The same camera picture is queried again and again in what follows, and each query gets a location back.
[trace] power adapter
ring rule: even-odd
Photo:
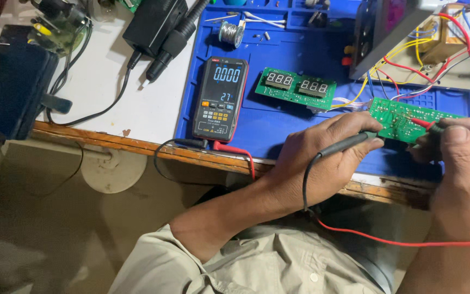
[[[156,57],[170,31],[187,11],[185,0],[144,0],[124,31],[123,39],[134,50]]]

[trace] beige shirt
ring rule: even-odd
[[[315,232],[259,225],[202,264],[170,225],[141,236],[110,293],[383,293],[367,271]]]

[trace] black probe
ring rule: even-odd
[[[376,133],[373,132],[360,132],[354,136],[348,137],[343,139],[340,142],[336,142],[333,145],[329,145],[328,147],[320,150],[313,159],[311,159],[308,167],[305,169],[304,172],[304,181],[302,183],[302,199],[304,200],[304,211],[308,210],[308,197],[307,197],[307,188],[308,188],[308,176],[311,168],[313,165],[321,158],[328,157],[332,154],[337,152],[349,149],[355,145],[362,143],[363,141],[367,140],[368,138],[376,137]]]
[[[186,47],[193,32],[197,30],[194,22],[199,18],[208,3],[209,0],[199,0],[188,16],[168,34],[159,54],[146,71],[146,82],[143,83],[143,87],[155,82],[162,71],[168,67],[168,64]]]

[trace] man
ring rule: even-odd
[[[448,126],[440,146],[446,172],[430,204],[427,240],[470,241],[470,119],[445,119],[441,124]],[[338,239],[333,241],[326,230],[305,219],[302,229],[283,225],[285,216],[302,209],[302,177],[317,151],[361,130],[380,129],[368,112],[355,112],[289,135],[275,168],[264,177],[193,206],[157,232],[142,236],[110,292],[390,292],[377,277],[383,272],[385,280],[392,276],[385,271],[391,269],[358,262],[342,251]],[[412,150],[416,159],[429,160],[426,143],[423,138],[423,148]],[[308,204],[333,196],[368,152],[382,146],[383,141],[374,138],[320,160],[311,169]],[[278,218],[282,225],[270,223]],[[397,293],[470,293],[470,247],[421,248]]]

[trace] green circuit board with components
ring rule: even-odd
[[[429,123],[438,121],[442,117],[462,117],[383,98],[373,99],[369,107],[369,113],[383,126],[383,129],[378,133],[379,136],[407,143],[415,143],[416,138],[426,133],[423,127],[414,124],[407,117],[420,118]]]
[[[117,0],[117,2],[121,3],[124,7],[126,7],[131,12],[135,13],[135,10],[139,7],[139,4],[143,0]]]
[[[329,79],[265,68],[255,93],[330,110],[335,89],[336,82]]]

